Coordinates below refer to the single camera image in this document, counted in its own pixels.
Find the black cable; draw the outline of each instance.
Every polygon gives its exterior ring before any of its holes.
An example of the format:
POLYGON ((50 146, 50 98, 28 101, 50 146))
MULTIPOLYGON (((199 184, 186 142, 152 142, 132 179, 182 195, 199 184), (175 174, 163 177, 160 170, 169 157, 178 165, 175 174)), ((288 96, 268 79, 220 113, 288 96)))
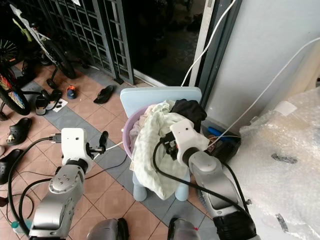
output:
POLYGON ((240 183, 236 177, 236 174, 234 173, 234 171, 231 169, 231 167, 226 164, 225 162, 221 162, 228 170, 229 172, 231 173, 232 177, 233 177, 233 180, 235 182, 235 185, 236 185, 236 188, 238 189, 238 192, 239 192, 239 195, 240 195, 240 198, 241 198, 241 201, 242 201, 242 204, 243 204, 243 207, 245 209, 245 211, 247 213, 249 213, 249 209, 248 209, 248 205, 247 205, 247 202, 245 200, 245 196, 244 196, 244 193, 242 192, 242 189, 240 187, 240 183))
POLYGON ((23 208, 23 204, 24 204, 24 198, 25 198, 25 195, 27 194, 27 192, 29 191, 30 188, 32 188, 34 185, 37 185, 37 184, 41 184, 41 183, 44 183, 44 182, 49 182, 51 180, 51 178, 45 178, 45 179, 41 179, 41 180, 38 180, 38 181, 34 181, 33 183, 29 184, 24 190, 23 192, 21 193, 21 198, 20 198, 20 202, 19 202, 19 209, 18 209, 18 212, 19 212, 19 218, 21 219, 21 222, 20 223, 20 227, 22 229, 28 229, 25 221, 24 221, 24 216, 23 216, 23 213, 22 213, 22 208, 23 208))
MULTIPOLYGON (((22 194, 19 193, 19 194, 14 194, 12 195, 12 197, 15 197, 15 196, 21 196, 22 194)), ((29 195, 25 195, 30 201, 31 201, 31 212, 29 213, 29 215, 26 217, 27 219, 31 217, 32 213, 34 212, 34 209, 35 209, 35 203, 34 201, 32 200, 32 198, 29 196, 29 195)), ((8 204, 6 205, 6 210, 5 210, 5 216, 6 216, 6 219, 12 224, 12 221, 10 221, 9 219, 9 216, 8 216, 8 204)))
POLYGON ((127 157, 128 157, 128 155, 125 155, 124 160, 123 160, 120 164, 118 164, 118 165, 116 165, 116 166, 107 167, 107 168, 105 168, 105 169, 101 170, 100 172, 98 172, 98 173, 96 173, 96 174, 94 174, 94 175, 92 175, 92 176, 89 176, 89 177, 85 178, 85 180, 87 180, 87 179, 91 179, 91 178, 93 178, 93 177, 97 176, 98 174, 103 173, 104 171, 107 171, 107 170, 110 170, 110 169, 113 169, 113 168, 119 167, 120 165, 122 165, 122 164, 124 164, 124 163, 125 163, 125 161, 126 161, 127 157))
POLYGON ((170 174, 168 174, 168 173, 165 173, 165 172, 161 171, 161 170, 158 168, 157 163, 156 163, 157 150, 158 150, 158 148, 159 148, 159 146, 160 146, 161 144, 162 144, 161 141, 156 144, 156 146, 155 146, 155 148, 154 148, 154 151, 153 151, 153 156, 152 156, 153 165, 154 165, 155 170, 156 170, 157 172, 159 172, 160 174, 166 176, 167 178, 170 178, 170 179, 173 179, 173 180, 175 180, 175 181, 177 181, 177 182, 186 184, 186 185, 188 185, 189 187, 192 187, 192 188, 195 188, 195 189, 199 189, 199 190, 201 190, 201 191, 203 191, 203 192, 206 192, 206 193, 208 193, 208 194, 211 194, 211 195, 213 195, 213 196, 215 196, 215 197, 217 197, 217 198, 219 198, 219 199, 227 202, 228 204, 231 204, 232 206, 234 206, 235 208, 237 208, 239 211, 241 211, 241 212, 245 213, 246 215, 248 215, 248 213, 247 213, 241 206, 239 206, 236 202, 232 201, 231 199, 229 199, 229 198, 227 198, 227 197, 225 197, 225 196, 222 196, 222 195, 220 195, 220 194, 217 193, 217 192, 211 191, 211 190, 206 189, 206 188, 204 188, 204 187, 202 187, 202 186, 199 186, 199 185, 197 185, 197 184, 193 184, 193 183, 191 183, 191 182, 185 181, 185 180, 183 180, 183 179, 181 179, 181 178, 178 178, 178 177, 176 177, 176 176, 172 176, 172 175, 170 175, 170 174))
POLYGON ((44 137, 44 138, 40 138, 36 141, 34 141, 33 143, 31 143, 22 153, 21 155, 16 159, 16 161, 14 162, 14 164, 12 165, 10 172, 9 172, 9 176, 8 176, 8 200, 9 200, 9 204, 10 204, 10 208, 12 211, 12 214, 15 218, 15 220, 19 223, 19 225, 21 226, 21 229, 23 230, 24 234, 26 234, 27 236, 29 235, 29 229, 26 226, 26 223, 24 221, 24 219, 20 219, 17 211, 15 209, 15 205, 14 205, 14 201, 13 201, 13 196, 12 196, 12 178, 14 175, 14 172, 16 170, 16 168, 19 166, 19 163, 21 161, 21 159, 26 155, 26 153, 37 143, 40 143, 42 141, 47 141, 47 140, 52 140, 52 137, 44 137))

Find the tiled floor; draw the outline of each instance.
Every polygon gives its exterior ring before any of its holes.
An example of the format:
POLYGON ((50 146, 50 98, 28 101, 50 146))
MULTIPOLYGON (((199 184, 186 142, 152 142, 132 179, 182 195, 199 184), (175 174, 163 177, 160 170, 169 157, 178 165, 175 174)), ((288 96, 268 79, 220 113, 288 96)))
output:
MULTIPOLYGON (((26 85, 24 90, 46 89, 51 92, 46 84, 46 79, 51 74, 52 68, 40 68, 36 79, 26 85)), ((68 79, 62 74, 55 78, 59 88, 63 91, 62 98, 68 101, 66 107, 58 113, 48 112, 44 116, 37 116, 32 112, 28 117, 32 119, 32 127, 27 140, 14 147, 8 147, 5 155, 14 148, 25 149, 31 142, 46 137, 53 133, 59 133, 62 128, 84 128, 87 132, 87 140, 91 146, 97 146, 102 131, 109 132, 108 147, 122 141, 121 129, 128 119, 120 101, 120 91, 129 88, 126 83, 118 85, 112 79, 96 70, 86 70, 85 74, 77 71, 76 79, 68 79), (69 100, 66 97, 66 87, 73 84, 78 92, 78 97, 69 100), (107 85, 117 85, 112 98, 103 105, 93 103, 97 93, 107 85)), ((29 95, 31 104, 34 96, 29 95)), ((5 114, 7 121, 0 124, 0 145, 5 145, 9 126, 15 124, 22 117, 11 111, 7 106, 5 114)), ((126 157, 123 146, 115 147, 95 160, 93 169, 87 174, 92 176, 102 169, 121 163, 126 157)), ((36 180, 47 178, 46 176, 32 174, 32 171, 45 175, 53 175, 58 166, 61 166, 62 151, 59 144, 39 143, 34 146, 24 157, 18 173, 13 181, 13 192, 21 193, 23 189, 36 180)), ((129 170, 130 159, 127 157, 124 164, 107 170, 84 182, 84 196, 78 202, 69 232, 70 240, 84 240, 93 226, 108 218, 125 218, 128 223, 131 240, 165 240, 167 239, 168 224, 173 216, 180 216, 192 222, 202 235, 203 240, 215 238, 215 228, 212 221, 206 216, 206 209, 201 205, 194 189, 189 190, 188 201, 180 202, 174 195, 162 201, 153 192, 148 191, 148 196, 143 202, 136 202, 132 196, 133 183, 132 171, 129 170)), ((7 185, 0 187, 0 196, 7 196, 7 185)), ((30 196, 37 206, 46 195, 48 184, 35 187, 30 196)), ((25 211, 31 206, 25 199, 25 211)), ((23 234, 15 234, 6 222, 5 207, 0 208, 0 235, 2 240, 26 239, 23 234)), ((8 216, 13 219, 11 211, 8 216)))

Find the chair leg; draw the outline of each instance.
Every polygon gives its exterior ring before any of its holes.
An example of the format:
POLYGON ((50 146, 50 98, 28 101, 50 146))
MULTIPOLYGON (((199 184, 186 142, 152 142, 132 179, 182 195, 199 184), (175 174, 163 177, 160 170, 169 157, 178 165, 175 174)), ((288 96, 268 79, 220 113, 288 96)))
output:
POLYGON ((138 202, 142 202, 147 198, 147 190, 140 184, 133 184, 133 198, 138 202))
MULTIPOLYGON (((190 173, 189 171, 186 171, 186 174, 183 178, 183 180, 190 182, 190 173)), ((177 189, 174 193, 176 199, 178 199, 181 202, 184 202, 188 199, 189 196, 189 186, 185 185, 184 183, 180 183, 177 189)))

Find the white tag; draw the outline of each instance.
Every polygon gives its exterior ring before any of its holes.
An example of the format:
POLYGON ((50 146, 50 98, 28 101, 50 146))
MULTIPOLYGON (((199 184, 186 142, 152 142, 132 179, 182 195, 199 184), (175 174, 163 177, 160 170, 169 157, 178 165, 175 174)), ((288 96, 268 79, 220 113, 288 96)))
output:
POLYGON ((288 101, 281 101, 274 108, 275 111, 281 113, 284 116, 288 116, 289 114, 293 113, 296 109, 297 107, 288 101))
POLYGON ((76 5, 78 5, 78 6, 81 6, 79 0, 72 0, 72 2, 73 2, 74 4, 76 4, 76 5))
POLYGON ((66 100, 60 98, 59 101, 57 102, 57 104, 55 105, 54 109, 52 109, 52 110, 57 113, 67 104, 68 104, 68 102, 66 100))

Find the white cable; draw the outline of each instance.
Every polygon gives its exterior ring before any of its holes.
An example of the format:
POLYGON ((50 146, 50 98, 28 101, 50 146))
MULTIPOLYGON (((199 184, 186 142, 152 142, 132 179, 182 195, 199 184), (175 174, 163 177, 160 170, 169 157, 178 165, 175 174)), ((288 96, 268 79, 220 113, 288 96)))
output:
POLYGON ((303 45, 294 55, 293 57, 286 63, 286 65, 283 66, 283 68, 278 72, 277 75, 275 75, 275 77, 272 79, 272 81, 268 84, 268 86, 266 86, 266 88, 262 91, 262 93, 256 98, 256 100, 248 107, 247 110, 244 111, 244 113, 241 114, 240 117, 238 117, 237 120, 235 120, 228 128, 227 130, 225 130, 213 143, 211 143, 209 147, 211 147, 213 144, 215 144, 217 141, 219 141, 219 139, 226 134, 257 102, 258 100, 262 97, 262 95, 268 90, 268 88, 271 86, 271 84, 274 83, 274 81, 277 79, 277 77, 279 77, 279 75, 283 72, 283 70, 291 63, 291 61, 308 45, 319 41, 320 37, 317 37, 311 41, 309 41, 308 43, 306 43, 305 45, 303 45))
POLYGON ((211 37, 210 37, 210 39, 209 39, 208 44, 206 45, 206 47, 204 48, 204 50, 202 51, 202 53, 200 54, 200 56, 192 63, 192 65, 189 67, 188 71, 186 72, 185 77, 184 77, 184 79, 183 79, 183 82, 182 82, 182 84, 181 84, 181 86, 180 86, 181 88, 184 86, 184 84, 185 84, 185 82, 186 82, 186 80, 187 80, 187 78, 188 78, 188 75, 189 75, 189 73, 191 72, 192 68, 195 66, 195 64, 201 59, 201 57, 202 57, 202 56, 206 53, 206 51, 208 50, 208 48, 209 48, 209 46, 210 46, 210 44, 211 44, 211 42, 212 42, 212 39, 214 39, 214 35, 216 34, 216 31, 217 31, 217 29, 218 29, 218 27, 219 27, 222 19, 224 19, 225 15, 229 12, 229 10, 232 8, 232 6, 235 4, 235 2, 236 2, 236 0, 233 0, 233 1, 231 2, 231 4, 227 7, 227 9, 223 12, 223 14, 221 15, 221 17, 219 18, 218 22, 216 23, 216 25, 215 25, 215 27, 214 27, 214 29, 213 29, 213 31, 212 31, 212 34, 211 34, 211 37))
POLYGON ((121 141, 121 142, 119 142, 118 144, 116 144, 116 145, 114 145, 114 146, 108 147, 108 148, 106 149, 106 151, 108 151, 108 150, 110 150, 110 149, 113 149, 113 148, 115 148, 115 147, 118 147, 119 145, 121 145, 121 144, 123 144, 123 143, 124 143, 124 142, 121 141))

